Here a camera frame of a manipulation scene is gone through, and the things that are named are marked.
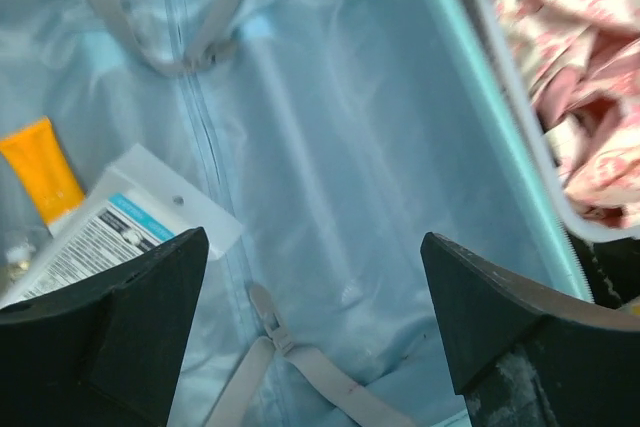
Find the cream pink-print cloth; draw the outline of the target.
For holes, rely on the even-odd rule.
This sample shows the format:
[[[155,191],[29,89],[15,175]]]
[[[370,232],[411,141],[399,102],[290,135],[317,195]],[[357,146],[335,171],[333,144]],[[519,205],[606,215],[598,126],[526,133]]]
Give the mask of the cream pink-print cloth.
[[[569,204],[637,226],[639,0],[491,3]]]

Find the light blue hard-shell suitcase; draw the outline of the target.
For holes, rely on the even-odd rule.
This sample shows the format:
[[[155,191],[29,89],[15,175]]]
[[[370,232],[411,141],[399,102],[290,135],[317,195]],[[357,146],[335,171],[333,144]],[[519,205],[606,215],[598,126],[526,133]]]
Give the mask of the light blue hard-shell suitcase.
[[[1,130],[48,117],[81,185],[140,144],[243,225],[207,268],[170,424],[204,424],[262,331],[420,426],[462,426],[420,246],[437,232],[586,300],[579,262],[458,0],[243,0],[235,49],[162,76],[87,0],[1,0]]]

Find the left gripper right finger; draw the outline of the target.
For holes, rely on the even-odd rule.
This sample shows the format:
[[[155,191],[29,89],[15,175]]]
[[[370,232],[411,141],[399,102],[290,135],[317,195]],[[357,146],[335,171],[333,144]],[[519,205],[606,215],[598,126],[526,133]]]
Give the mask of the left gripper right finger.
[[[421,255],[452,384],[474,426],[636,426],[639,319],[444,236]]]

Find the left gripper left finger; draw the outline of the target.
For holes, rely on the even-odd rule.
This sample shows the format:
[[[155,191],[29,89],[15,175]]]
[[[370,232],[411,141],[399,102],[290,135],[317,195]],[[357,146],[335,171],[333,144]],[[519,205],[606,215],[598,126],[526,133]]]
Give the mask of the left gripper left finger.
[[[207,257],[195,228],[3,308],[2,425],[167,425]]]

